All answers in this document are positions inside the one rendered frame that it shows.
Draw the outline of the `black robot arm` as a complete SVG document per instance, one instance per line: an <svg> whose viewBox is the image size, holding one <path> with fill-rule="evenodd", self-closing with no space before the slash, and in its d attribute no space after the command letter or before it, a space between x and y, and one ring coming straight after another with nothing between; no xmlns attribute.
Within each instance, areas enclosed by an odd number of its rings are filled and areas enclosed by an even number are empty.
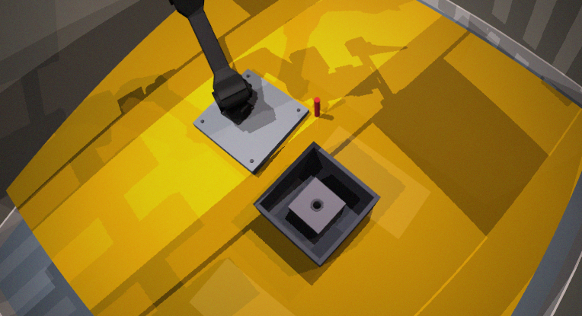
<svg viewBox="0 0 582 316"><path fill-rule="evenodd" d="M252 85L230 68L203 10L204 0L169 0L169 2L190 22L209 67L213 71L214 91L212 94L221 114L240 125L254 109L254 106L248 103L252 97Z"/></svg>

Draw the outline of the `red peg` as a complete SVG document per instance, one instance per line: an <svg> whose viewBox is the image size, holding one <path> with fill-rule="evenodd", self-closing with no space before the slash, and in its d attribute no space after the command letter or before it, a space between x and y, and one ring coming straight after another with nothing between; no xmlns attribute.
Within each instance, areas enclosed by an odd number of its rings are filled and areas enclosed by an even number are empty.
<svg viewBox="0 0 582 316"><path fill-rule="evenodd" d="M319 97L315 98L315 116L316 117L320 116L320 98Z"/></svg>

